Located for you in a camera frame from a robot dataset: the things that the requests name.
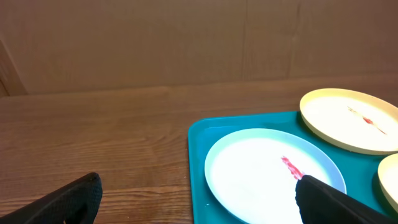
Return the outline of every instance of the black object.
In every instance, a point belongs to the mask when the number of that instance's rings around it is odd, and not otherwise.
[[[101,179],[90,173],[1,217],[0,224],[92,224],[101,198]]]
[[[304,224],[398,224],[310,175],[297,182],[296,202]]]

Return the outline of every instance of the brown table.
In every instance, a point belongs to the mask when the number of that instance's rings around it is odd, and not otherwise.
[[[96,223],[192,223],[187,130],[211,116],[298,110],[349,88],[398,105],[397,75],[163,86],[0,99],[0,215],[97,172]]]

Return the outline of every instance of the yellow plate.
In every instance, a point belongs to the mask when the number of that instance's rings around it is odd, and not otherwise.
[[[300,110],[316,135],[338,147],[370,155],[398,151],[398,108],[384,100],[326,88],[307,93]]]
[[[377,174],[383,194],[398,212],[398,154],[384,158],[379,164]]]

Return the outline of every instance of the red smear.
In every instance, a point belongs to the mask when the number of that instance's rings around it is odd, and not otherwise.
[[[305,175],[303,172],[300,172],[285,156],[281,158],[282,162],[287,165],[287,168],[290,170],[290,173],[296,180],[301,180],[301,178]]]
[[[384,131],[382,131],[375,123],[373,123],[373,121],[372,121],[371,119],[365,118],[363,115],[359,114],[358,112],[356,112],[355,110],[353,110],[353,109],[350,108],[350,107],[348,107],[348,110],[351,111],[351,112],[353,112],[355,115],[361,116],[362,119],[363,119],[366,123],[368,123],[368,124],[370,124],[370,125],[373,125],[373,126],[374,126],[375,128],[377,128],[381,133],[386,134],[386,133],[385,133]]]

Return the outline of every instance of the light blue plate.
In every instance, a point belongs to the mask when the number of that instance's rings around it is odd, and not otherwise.
[[[243,222],[302,223],[294,199],[297,180],[283,157],[346,194],[341,172],[324,152],[293,134],[264,128],[218,140],[206,157],[206,181],[217,200]]]

